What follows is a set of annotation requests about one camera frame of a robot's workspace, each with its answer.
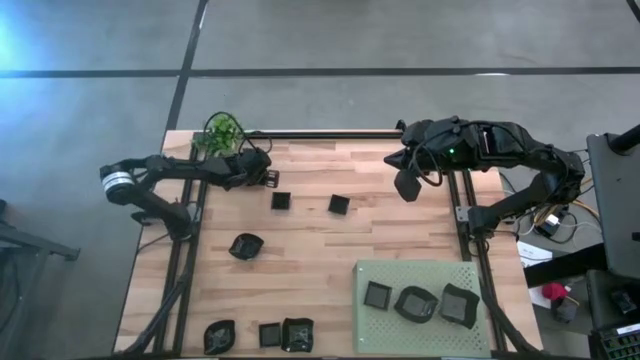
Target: green plant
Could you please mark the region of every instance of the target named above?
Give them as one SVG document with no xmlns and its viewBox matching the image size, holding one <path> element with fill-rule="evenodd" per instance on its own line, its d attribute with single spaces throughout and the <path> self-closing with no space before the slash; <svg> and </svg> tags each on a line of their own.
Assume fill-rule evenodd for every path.
<svg viewBox="0 0 640 360">
<path fill-rule="evenodd" d="M 193 140 L 193 144 L 207 156 L 228 156 L 236 153 L 241 139 L 242 130 L 235 117 L 217 112 L 207 120 L 202 134 Z"/>
</svg>

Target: light green mat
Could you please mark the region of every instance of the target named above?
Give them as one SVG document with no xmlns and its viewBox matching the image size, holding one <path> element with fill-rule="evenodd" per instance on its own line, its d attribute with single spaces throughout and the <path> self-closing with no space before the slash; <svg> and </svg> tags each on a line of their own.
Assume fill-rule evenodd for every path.
<svg viewBox="0 0 640 360">
<path fill-rule="evenodd" d="M 439 300 L 447 283 L 480 294 L 476 265 L 430 260 L 361 260 L 353 269 L 353 349 L 358 354 L 490 357 L 485 306 L 478 304 L 473 329 L 452 324 L 439 315 L 425 324 L 404 319 L 394 309 L 400 292 L 419 286 Z M 389 309 L 364 305 L 369 281 L 393 288 Z"/>
</svg>

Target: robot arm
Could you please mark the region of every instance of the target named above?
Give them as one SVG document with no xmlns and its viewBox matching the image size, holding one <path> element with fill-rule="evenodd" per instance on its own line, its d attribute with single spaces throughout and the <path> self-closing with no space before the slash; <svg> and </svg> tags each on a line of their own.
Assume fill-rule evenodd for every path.
<svg viewBox="0 0 640 360">
<path fill-rule="evenodd" d="M 474 235 L 492 235 L 501 220 L 545 203 L 566 204 L 580 194 L 584 167 L 575 153 L 565 152 L 533 139 L 520 125 L 510 122 L 467 121 L 457 116 L 422 120 L 407 127 L 406 147 L 384 161 L 400 170 L 395 186 L 405 201 L 414 201 L 421 185 L 417 177 L 438 186 L 442 172 L 487 171 L 493 166 L 524 165 L 540 173 L 531 185 L 491 206 L 472 207 L 469 226 Z M 426 178 L 438 172 L 439 181 Z"/>
<path fill-rule="evenodd" d="M 169 203 L 151 191 L 163 179 L 195 179 L 225 190 L 243 185 L 278 186 L 278 172 L 270 171 L 271 159 L 260 148 L 224 158 L 210 157 L 189 161 L 152 155 L 144 159 L 125 159 L 100 168 L 100 179 L 107 199 L 118 205 L 133 204 L 144 210 L 144 217 L 159 218 L 173 240 L 192 234 L 191 215 L 180 203 Z M 141 222 L 140 213 L 132 217 Z"/>
</svg>

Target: gray floor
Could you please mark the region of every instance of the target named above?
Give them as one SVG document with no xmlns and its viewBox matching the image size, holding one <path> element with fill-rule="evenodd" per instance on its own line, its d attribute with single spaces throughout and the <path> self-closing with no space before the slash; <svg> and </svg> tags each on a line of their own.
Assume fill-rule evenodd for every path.
<svg viewBox="0 0 640 360">
<path fill-rule="evenodd" d="M 197 0 L 0 0 L 2 70 L 180 69 Z M 193 68 L 640 66 L 624 0 L 211 0 Z M 140 233 L 98 168 L 159 150 L 177 79 L 0 79 L 0 198 L 21 229 L 82 248 L 48 265 L 16 358 L 111 351 Z M 390 128 L 457 114 L 515 121 L 567 150 L 638 123 L 640 75 L 190 79 L 178 129 Z M 505 170 L 525 187 L 532 172 Z M 592 194 L 585 201 L 595 206 Z M 576 210 L 581 221 L 588 216 Z M 601 241 L 584 230 L 561 248 Z M 545 347 L 586 355 L 537 310 Z"/>
</svg>

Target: wooden table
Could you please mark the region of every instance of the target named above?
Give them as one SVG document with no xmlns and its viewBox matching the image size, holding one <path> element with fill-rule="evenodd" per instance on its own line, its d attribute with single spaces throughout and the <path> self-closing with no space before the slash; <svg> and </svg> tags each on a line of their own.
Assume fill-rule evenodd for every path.
<svg viewBox="0 0 640 360">
<path fill-rule="evenodd" d="M 168 132 L 165 154 L 188 158 L 192 135 Z M 225 192 L 210 186 L 182 354 L 202 355 L 206 327 L 233 319 L 236 343 L 224 356 L 287 356 L 279 348 L 258 347 L 258 325 L 309 317 L 315 321 L 309 355 L 354 356 L 351 270 L 356 260 L 459 261 L 446 181 L 439 188 L 425 185 L 416 202 L 404 202 L 393 186 L 396 170 L 382 162 L 400 148 L 398 140 L 274 140 L 272 169 L 281 174 L 275 191 L 291 192 L 289 211 L 270 209 L 273 189 Z M 504 197 L 497 170 L 472 176 L 479 204 Z M 458 188 L 464 189 L 461 177 L 458 181 Z M 173 201 L 183 183 L 166 180 L 155 191 Z M 195 198 L 197 187 L 193 191 Z M 346 216 L 327 212 L 332 194 L 351 198 Z M 463 190 L 461 201 L 466 203 Z M 243 232 L 265 240 L 259 257 L 251 262 L 236 260 L 227 252 Z M 145 228 L 140 244 L 163 233 L 161 225 Z M 516 242 L 504 234 L 490 242 L 498 301 L 525 338 L 542 348 Z M 170 247 L 170 241 L 161 241 L 137 256 L 114 350 L 131 344 L 158 309 Z M 175 312 L 167 339 L 173 336 Z"/>
</svg>

